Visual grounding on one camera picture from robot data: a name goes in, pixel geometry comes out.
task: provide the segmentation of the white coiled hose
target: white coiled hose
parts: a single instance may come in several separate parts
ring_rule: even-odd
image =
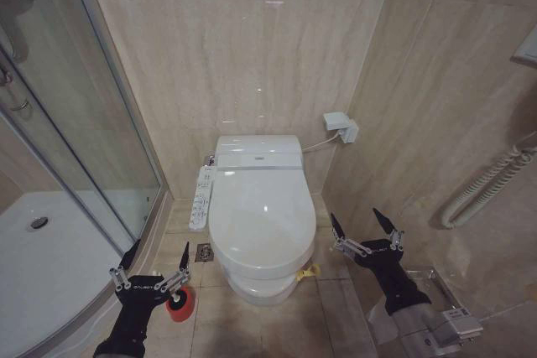
[[[523,167],[531,163],[536,153],[536,147],[519,150],[514,145],[511,151],[505,153],[487,172],[474,180],[462,194],[446,207],[441,217],[442,225],[446,228],[455,228],[465,224],[497,195]],[[479,197],[456,215],[456,212],[479,192],[481,192]]]

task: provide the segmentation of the yellow cloth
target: yellow cloth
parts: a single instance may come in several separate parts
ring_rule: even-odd
[[[321,268],[318,264],[312,264],[305,270],[299,270],[296,272],[296,281],[300,281],[304,277],[314,277],[321,275]]]

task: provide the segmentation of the bidet control panel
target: bidet control panel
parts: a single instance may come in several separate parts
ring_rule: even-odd
[[[188,225],[191,231],[203,231],[207,224],[212,182],[215,172],[215,166],[203,166],[200,168],[200,174],[198,175],[198,182],[196,184],[196,194],[192,202],[190,223]]]

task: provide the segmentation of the glass shower door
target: glass shower door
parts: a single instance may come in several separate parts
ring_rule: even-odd
[[[0,25],[0,44],[21,80],[117,218],[138,238],[160,183],[84,4],[0,0]]]

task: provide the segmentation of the floor drain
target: floor drain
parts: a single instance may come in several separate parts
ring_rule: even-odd
[[[40,217],[33,220],[30,226],[35,230],[38,230],[39,228],[43,228],[44,226],[46,226],[48,223],[49,217]]]
[[[210,243],[198,243],[195,262],[212,262],[214,258]]]

